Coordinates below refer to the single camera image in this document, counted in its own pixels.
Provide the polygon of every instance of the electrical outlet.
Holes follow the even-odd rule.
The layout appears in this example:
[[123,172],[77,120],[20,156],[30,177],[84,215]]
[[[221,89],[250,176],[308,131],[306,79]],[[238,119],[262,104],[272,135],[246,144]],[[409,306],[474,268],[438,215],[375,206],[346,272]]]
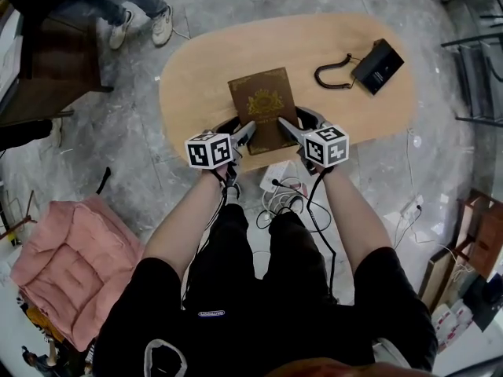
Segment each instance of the electrical outlet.
[[266,174],[264,174],[262,181],[260,182],[260,188],[262,190],[266,190],[267,192],[275,192],[277,186],[273,185],[273,180],[276,179],[278,181],[281,181],[289,164],[290,161],[285,160],[284,162],[270,165],[267,168]]
[[416,198],[414,198],[409,204],[407,204],[402,210],[403,219],[405,219],[409,224],[414,222],[414,220],[419,215],[420,211],[417,209],[417,206],[423,205],[423,196],[420,194]]

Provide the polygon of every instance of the sneaker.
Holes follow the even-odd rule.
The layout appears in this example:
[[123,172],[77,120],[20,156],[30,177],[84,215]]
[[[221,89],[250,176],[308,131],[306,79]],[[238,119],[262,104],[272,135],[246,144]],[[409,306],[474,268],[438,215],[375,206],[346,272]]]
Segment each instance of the sneaker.
[[53,140],[53,147],[59,148],[63,142],[63,119],[58,118],[53,120],[53,129],[50,132],[51,139]]
[[167,10],[154,18],[154,25],[152,26],[152,40],[154,45],[166,45],[170,40],[171,33],[173,32],[173,9],[169,5]]
[[239,204],[239,197],[241,195],[241,187],[234,183],[227,189],[227,204]]
[[133,21],[133,18],[134,13],[131,10],[127,9],[126,20],[124,21],[124,24],[112,28],[112,34],[110,35],[110,40],[108,41],[110,49],[117,50],[123,45],[124,39],[126,38],[127,29]]

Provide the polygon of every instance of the black box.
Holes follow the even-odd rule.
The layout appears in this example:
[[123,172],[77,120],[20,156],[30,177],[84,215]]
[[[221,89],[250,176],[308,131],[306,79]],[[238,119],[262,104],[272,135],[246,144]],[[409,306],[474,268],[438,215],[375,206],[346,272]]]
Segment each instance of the black box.
[[403,60],[384,39],[374,42],[372,52],[351,74],[375,95],[402,66]]

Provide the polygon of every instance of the gold emblem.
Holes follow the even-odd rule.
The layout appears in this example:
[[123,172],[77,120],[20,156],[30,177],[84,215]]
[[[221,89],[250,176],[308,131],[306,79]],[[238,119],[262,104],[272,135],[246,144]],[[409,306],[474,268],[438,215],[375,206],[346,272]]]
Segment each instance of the gold emblem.
[[248,97],[247,107],[249,115],[261,115],[279,111],[284,105],[277,91],[270,93],[269,90],[258,90],[254,97]]

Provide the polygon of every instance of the pink chair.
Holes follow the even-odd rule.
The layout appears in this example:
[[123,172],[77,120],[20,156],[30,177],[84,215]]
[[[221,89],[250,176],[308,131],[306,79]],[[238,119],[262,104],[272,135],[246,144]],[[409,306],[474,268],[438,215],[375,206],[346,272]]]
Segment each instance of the pink chair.
[[10,276],[82,352],[129,283],[143,248],[100,196],[53,201]]

